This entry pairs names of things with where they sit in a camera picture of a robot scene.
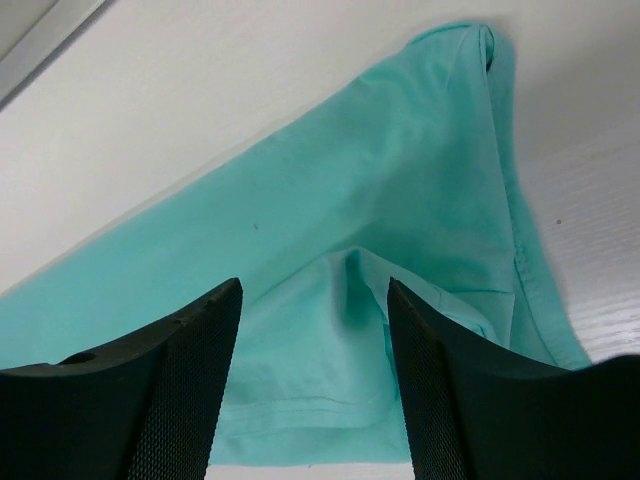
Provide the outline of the teal t shirt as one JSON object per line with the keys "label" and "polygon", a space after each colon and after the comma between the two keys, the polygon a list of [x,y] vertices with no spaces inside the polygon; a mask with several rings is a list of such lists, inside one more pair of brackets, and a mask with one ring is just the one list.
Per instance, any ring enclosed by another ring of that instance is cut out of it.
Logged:
{"label": "teal t shirt", "polygon": [[210,460],[405,463],[386,298],[580,369],[513,152],[515,54],[428,31],[243,154],[1,300],[1,364],[56,362],[228,278],[242,317]]}

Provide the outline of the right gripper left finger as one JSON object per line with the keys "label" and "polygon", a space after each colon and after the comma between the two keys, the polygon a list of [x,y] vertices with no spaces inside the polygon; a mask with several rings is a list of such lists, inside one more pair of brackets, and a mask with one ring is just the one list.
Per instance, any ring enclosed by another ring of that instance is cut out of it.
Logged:
{"label": "right gripper left finger", "polygon": [[57,364],[1,373],[5,479],[201,479],[241,317],[232,278]]}

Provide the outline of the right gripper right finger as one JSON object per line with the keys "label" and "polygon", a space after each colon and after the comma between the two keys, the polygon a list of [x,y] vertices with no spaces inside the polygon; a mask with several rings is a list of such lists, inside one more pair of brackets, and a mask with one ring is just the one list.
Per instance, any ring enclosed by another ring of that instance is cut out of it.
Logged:
{"label": "right gripper right finger", "polygon": [[639,359],[550,366],[447,318],[399,281],[390,337],[418,479],[635,479]]}

